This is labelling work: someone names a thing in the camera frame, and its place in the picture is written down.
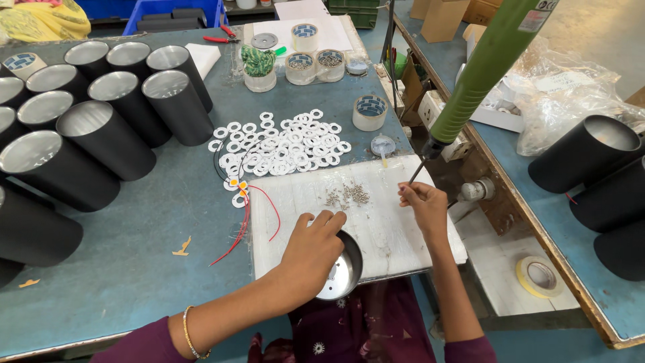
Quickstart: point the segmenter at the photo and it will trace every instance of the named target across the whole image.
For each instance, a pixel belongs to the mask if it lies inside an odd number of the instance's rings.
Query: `pile of screws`
[[[289,67],[293,69],[299,69],[299,70],[304,70],[311,66],[312,66],[311,64],[307,64],[305,62],[298,62],[298,61],[292,61],[289,63]]]
[[[359,207],[361,206],[361,204],[366,204],[368,201],[370,201],[370,196],[363,190],[362,185],[351,187],[347,184],[343,184],[343,187],[344,188],[342,193],[336,188],[334,188],[331,192],[328,189],[325,189],[325,192],[327,192],[327,201],[325,202],[325,205],[336,207],[336,203],[338,203],[341,206],[341,209],[345,210],[350,207],[350,201],[352,200],[358,203]],[[341,193],[342,202],[339,198],[338,193]]]
[[[325,66],[327,68],[332,68],[332,67],[336,67],[337,65],[341,64],[341,60],[338,57],[329,55],[329,56],[324,56],[322,58],[319,58],[318,63],[322,64],[323,66]]]

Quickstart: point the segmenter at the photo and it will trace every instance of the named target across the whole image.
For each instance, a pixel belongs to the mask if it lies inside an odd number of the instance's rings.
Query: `green screwdriver handle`
[[[439,156],[455,141],[470,116],[490,90],[504,77],[526,50],[559,0],[505,1],[484,32],[455,90],[423,147],[426,158]]]

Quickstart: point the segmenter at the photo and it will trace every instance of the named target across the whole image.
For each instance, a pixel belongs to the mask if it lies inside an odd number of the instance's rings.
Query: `bracelet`
[[[186,316],[188,316],[188,310],[190,310],[190,308],[191,308],[191,307],[194,307],[194,306],[193,306],[193,305],[190,305],[190,306],[188,306],[188,307],[186,308],[186,310],[184,310],[184,334],[186,335],[186,341],[188,342],[188,346],[190,347],[190,350],[191,350],[191,351],[193,352],[193,354],[195,355],[195,358],[197,358],[197,359],[206,359],[206,358],[208,358],[208,356],[210,355],[210,351],[211,351],[211,349],[209,349],[209,350],[206,352],[206,355],[202,357],[202,356],[200,356],[200,355],[199,355],[199,353],[195,350],[195,348],[193,348],[193,344],[190,342],[190,338],[188,338],[188,326],[186,325]]]

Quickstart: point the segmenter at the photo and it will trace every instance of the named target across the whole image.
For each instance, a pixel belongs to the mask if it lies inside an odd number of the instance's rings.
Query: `right hand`
[[[293,287],[291,297],[295,306],[313,299],[323,289],[333,264],[345,248],[336,233],[346,221],[345,213],[331,211],[320,212],[315,220],[311,213],[298,218],[279,266]]]
[[[399,183],[399,206],[412,206],[417,225],[424,234],[448,234],[448,195],[432,185]]]

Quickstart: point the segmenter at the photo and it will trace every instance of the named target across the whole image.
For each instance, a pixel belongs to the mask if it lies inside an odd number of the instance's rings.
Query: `wire cutters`
[[[226,28],[223,24],[219,26],[228,34],[228,39],[227,38],[215,38],[215,37],[207,37],[204,36],[205,41],[213,41],[215,43],[238,43],[240,39],[237,39],[235,37],[235,33],[233,33],[229,28]]]

